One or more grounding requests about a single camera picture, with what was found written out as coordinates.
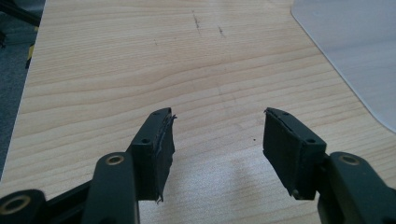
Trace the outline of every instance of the wood grain surface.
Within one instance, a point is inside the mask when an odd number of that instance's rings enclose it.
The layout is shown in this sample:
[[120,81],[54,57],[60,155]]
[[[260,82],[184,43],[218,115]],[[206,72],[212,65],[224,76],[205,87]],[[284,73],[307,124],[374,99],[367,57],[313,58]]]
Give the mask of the wood grain surface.
[[319,223],[262,155],[263,110],[286,110],[363,157],[396,188],[396,136],[381,126],[290,14],[291,0],[48,0],[0,196],[50,199],[125,150],[171,106],[176,153],[164,203],[142,223]]

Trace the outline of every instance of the gray carpet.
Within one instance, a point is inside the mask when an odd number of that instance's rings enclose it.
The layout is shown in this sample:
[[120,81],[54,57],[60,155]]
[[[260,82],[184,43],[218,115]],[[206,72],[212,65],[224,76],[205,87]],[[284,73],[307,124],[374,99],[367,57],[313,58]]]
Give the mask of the gray carpet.
[[[45,0],[19,0],[15,3],[41,16]],[[0,12],[0,31],[6,47],[0,49],[0,178],[9,148],[15,119],[28,69],[29,47],[35,43],[35,27]]]

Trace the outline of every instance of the metal screw hole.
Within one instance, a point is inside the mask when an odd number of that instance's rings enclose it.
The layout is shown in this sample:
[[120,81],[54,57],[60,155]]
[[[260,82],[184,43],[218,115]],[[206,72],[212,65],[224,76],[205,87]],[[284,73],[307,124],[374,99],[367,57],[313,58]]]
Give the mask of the metal screw hole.
[[16,196],[0,206],[0,215],[10,215],[22,210],[31,201],[27,195]]
[[359,165],[360,164],[358,159],[348,156],[348,155],[341,155],[339,157],[339,160],[343,161],[344,163],[349,164],[349,165]]
[[107,165],[117,165],[122,163],[123,160],[124,160],[123,156],[116,155],[107,158],[106,163]]

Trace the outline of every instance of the black plastic part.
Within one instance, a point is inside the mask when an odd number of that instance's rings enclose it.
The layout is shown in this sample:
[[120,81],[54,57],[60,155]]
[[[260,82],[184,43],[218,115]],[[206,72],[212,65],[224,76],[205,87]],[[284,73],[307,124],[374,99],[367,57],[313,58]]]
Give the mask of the black plastic part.
[[323,162],[326,143],[293,115],[270,107],[265,112],[265,157],[289,195],[297,200],[313,200],[314,167]]
[[88,197],[91,181],[48,201],[51,224],[79,223]]
[[396,223],[396,195],[367,161],[334,152],[326,169],[345,223]]
[[323,164],[315,167],[314,170],[315,186],[320,193],[318,213],[322,224],[340,224],[344,223],[345,217],[329,181],[328,172],[325,168],[328,163],[329,156],[326,155]]
[[50,219],[44,193],[37,189],[17,191],[0,200],[0,223],[40,224]]
[[129,153],[110,153],[96,163],[81,223],[139,223]]
[[137,200],[163,201],[163,188],[172,165],[175,146],[171,108],[151,113],[127,152],[134,160]]

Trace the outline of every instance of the bolt hole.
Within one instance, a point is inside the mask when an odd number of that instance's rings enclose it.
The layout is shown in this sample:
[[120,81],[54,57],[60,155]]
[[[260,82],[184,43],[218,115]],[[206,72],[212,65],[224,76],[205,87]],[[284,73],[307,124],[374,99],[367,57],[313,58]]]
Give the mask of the bolt hole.
[[308,138],[308,139],[306,139],[306,142],[308,142],[308,143],[316,143],[317,141],[315,141],[315,139]]
[[117,164],[122,163],[123,160],[124,160],[123,156],[116,155],[116,156],[107,158],[106,163],[107,163],[107,165],[117,165]]
[[344,163],[349,164],[349,165],[359,165],[359,163],[360,163],[356,158],[348,156],[348,155],[340,156],[339,160],[343,161]]
[[149,141],[149,139],[147,139],[147,138],[145,138],[145,139],[142,139],[142,143],[144,143],[144,144],[148,144],[150,141]]
[[26,207],[31,201],[27,195],[16,196],[0,206],[0,215],[14,214]]

